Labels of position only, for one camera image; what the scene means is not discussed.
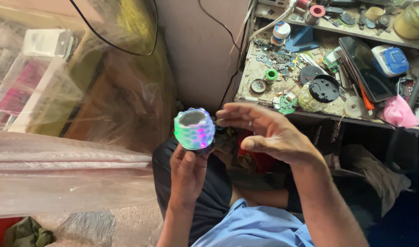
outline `transparent speaker casing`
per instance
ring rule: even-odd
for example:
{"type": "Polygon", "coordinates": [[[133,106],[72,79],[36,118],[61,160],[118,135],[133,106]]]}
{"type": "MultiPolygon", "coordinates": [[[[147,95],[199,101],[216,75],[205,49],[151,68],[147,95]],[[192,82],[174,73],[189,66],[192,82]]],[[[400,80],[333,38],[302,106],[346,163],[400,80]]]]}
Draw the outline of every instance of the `transparent speaker casing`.
{"type": "Polygon", "coordinates": [[[174,118],[174,136],[185,149],[207,153],[213,146],[216,127],[203,108],[190,108],[174,118]]]}

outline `speaker grille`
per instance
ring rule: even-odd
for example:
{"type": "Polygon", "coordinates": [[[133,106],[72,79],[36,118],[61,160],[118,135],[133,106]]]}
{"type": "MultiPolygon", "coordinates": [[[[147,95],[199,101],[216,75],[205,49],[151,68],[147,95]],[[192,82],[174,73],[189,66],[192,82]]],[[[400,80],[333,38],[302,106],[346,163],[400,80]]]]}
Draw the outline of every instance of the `speaker grille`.
{"type": "Polygon", "coordinates": [[[205,119],[205,113],[202,111],[191,111],[180,116],[179,124],[189,126],[191,124],[198,124],[205,119]]]}

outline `orange tool handle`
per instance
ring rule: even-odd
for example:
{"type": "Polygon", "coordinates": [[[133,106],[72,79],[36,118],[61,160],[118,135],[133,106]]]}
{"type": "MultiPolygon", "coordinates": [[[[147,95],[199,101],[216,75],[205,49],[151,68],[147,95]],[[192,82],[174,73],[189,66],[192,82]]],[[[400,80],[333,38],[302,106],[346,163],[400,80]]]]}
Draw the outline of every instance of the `orange tool handle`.
{"type": "Polygon", "coordinates": [[[371,100],[368,98],[368,95],[366,94],[360,82],[359,82],[359,87],[360,87],[360,91],[362,92],[363,102],[365,103],[366,109],[368,109],[368,111],[374,109],[374,105],[372,104],[371,100]]]}

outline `yellow container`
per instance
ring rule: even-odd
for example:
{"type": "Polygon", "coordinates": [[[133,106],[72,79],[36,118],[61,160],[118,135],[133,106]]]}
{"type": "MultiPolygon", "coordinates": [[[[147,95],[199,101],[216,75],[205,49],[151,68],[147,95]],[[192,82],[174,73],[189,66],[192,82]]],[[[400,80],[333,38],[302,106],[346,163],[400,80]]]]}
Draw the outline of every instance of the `yellow container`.
{"type": "Polygon", "coordinates": [[[394,20],[394,30],[402,37],[419,39],[419,2],[409,5],[394,20]]]}

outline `light blue shirt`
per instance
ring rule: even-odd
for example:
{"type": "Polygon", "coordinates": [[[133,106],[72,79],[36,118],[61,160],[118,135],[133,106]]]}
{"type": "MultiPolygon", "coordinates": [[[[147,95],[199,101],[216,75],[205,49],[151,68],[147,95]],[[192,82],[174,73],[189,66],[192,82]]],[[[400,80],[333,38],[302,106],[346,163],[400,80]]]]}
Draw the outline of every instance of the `light blue shirt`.
{"type": "Polygon", "coordinates": [[[191,247],[314,247],[307,226],[288,211],[248,207],[237,200],[228,215],[191,247]]]}

